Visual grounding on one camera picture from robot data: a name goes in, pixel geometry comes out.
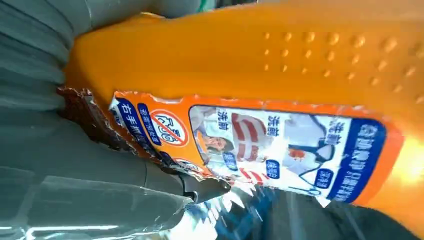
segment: blue label band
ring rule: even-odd
[[[147,137],[139,120],[139,116],[137,115],[137,110],[133,104],[131,104],[131,102],[125,98],[117,97],[116,100],[119,102],[117,106],[122,116],[122,120],[125,123],[129,133],[134,137],[135,141],[149,154],[152,154],[155,157],[161,159],[161,156],[156,152],[155,148],[150,143],[149,138]]]
[[[231,152],[223,152],[222,158],[224,159],[226,167],[231,171],[238,171],[239,168],[237,167],[237,161],[234,154]]]
[[[386,140],[386,128],[373,119],[352,119],[329,200],[351,203],[362,192],[373,173]]]
[[[158,137],[158,134],[156,133],[155,127],[153,126],[153,122],[152,119],[150,118],[150,113],[149,113],[149,109],[147,108],[146,104],[144,103],[139,103],[137,104],[138,107],[138,112],[140,113],[141,116],[141,120],[144,123],[144,126],[147,130],[147,134],[149,135],[151,141],[158,145],[161,146],[161,140]]]

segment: raised dots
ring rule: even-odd
[[[330,33],[328,36],[328,44],[330,45],[336,45],[339,42],[339,34],[337,33]]]
[[[307,32],[305,35],[305,42],[307,43],[311,43],[312,41],[314,41],[315,39],[315,32]]]
[[[283,50],[281,51],[281,57],[287,57],[287,55],[289,55],[289,50],[287,50],[287,49],[283,49]]]
[[[355,73],[353,73],[353,72],[349,72],[349,73],[347,74],[347,79],[348,79],[348,80],[352,80],[352,79],[354,79],[354,77],[355,77]]]
[[[384,68],[387,66],[387,62],[384,60],[381,60],[377,64],[377,69],[381,72],[384,70]]]
[[[285,40],[286,42],[288,42],[288,41],[290,41],[290,39],[292,39],[292,33],[291,33],[291,32],[286,32],[286,33],[284,34],[284,40]]]
[[[331,74],[331,71],[330,70],[325,70],[323,76],[325,78],[328,78],[330,76],[330,74]]]
[[[373,77],[371,78],[370,84],[371,86],[376,86],[377,84],[379,84],[379,82],[380,82],[380,79],[378,79],[377,77]]]
[[[412,75],[414,75],[415,71],[416,71],[416,68],[414,66],[409,66],[408,68],[405,69],[404,76],[406,78],[409,78]]]
[[[355,48],[360,48],[365,44],[365,37],[362,35],[358,35],[356,37],[353,38],[353,47]]]
[[[397,45],[398,45],[398,41],[396,41],[395,38],[391,37],[383,43],[383,50],[386,53],[390,53],[391,51],[393,51],[393,49],[396,48]]]
[[[359,55],[356,54],[352,57],[352,60],[350,62],[352,63],[352,65],[355,65],[359,62],[359,59],[360,59]]]
[[[403,87],[402,87],[402,85],[396,85],[396,86],[394,86],[394,88],[393,88],[393,92],[395,93],[395,94],[397,94],[397,93],[399,93],[400,91],[402,91],[402,89],[403,89]]]
[[[422,104],[422,103],[424,103],[424,96],[423,95],[418,96],[416,98],[416,100],[415,100],[415,103],[416,104]]]
[[[415,49],[415,56],[419,59],[424,58],[424,46],[422,44]]]
[[[312,55],[312,51],[311,50],[307,50],[306,52],[305,52],[305,58],[310,58],[311,57],[311,55]]]
[[[327,61],[331,62],[334,60],[335,57],[336,57],[336,54],[334,53],[334,51],[329,51],[327,54]]]

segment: orange bottle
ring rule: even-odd
[[[423,16],[418,0],[321,0],[137,17],[76,41],[67,85],[104,112],[115,90],[363,107],[390,147],[353,204],[424,238]]]

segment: bottle label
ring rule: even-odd
[[[131,92],[114,100],[129,133],[170,167],[340,202],[357,199],[383,151],[402,145],[361,107]]]

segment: embossed dot pattern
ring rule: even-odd
[[[270,39],[271,35],[280,37]],[[389,91],[393,96],[415,92],[410,99],[413,103],[424,104],[424,89],[418,92],[420,88],[411,88],[411,83],[418,81],[417,76],[422,76],[417,67],[424,64],[424,39],[408,43],[409,47],[406,47],[402,36],[386,35],[376,39],[365,32],[344,35],[336,31],[324,33],[282,30],[280,33],[265,32],[263,37],[267,40],[263,54],[268,56],[263,64],[264,71],[287,73],[287,76],[314,76],[318,73],[317,77],[327,78],[329,81],[347,80],[353,85],[367,83],[380,91]],[[279,49],[271,46],[271,43],[277,41]],[[369,57],[369,50],[377,52],[375,57]],[[271,69],[270,66],[274,66],[271,61],[275,61],[275,57],[280,58],[279,66]],[[409,64],[396,64],[397,58],[402,61],[405,59],[403,62],[409,61]],[[322,61],[322,64],[316,64],[317,61]],[[346,67],[334,68],[340,65],[339,61],[344,62]]]

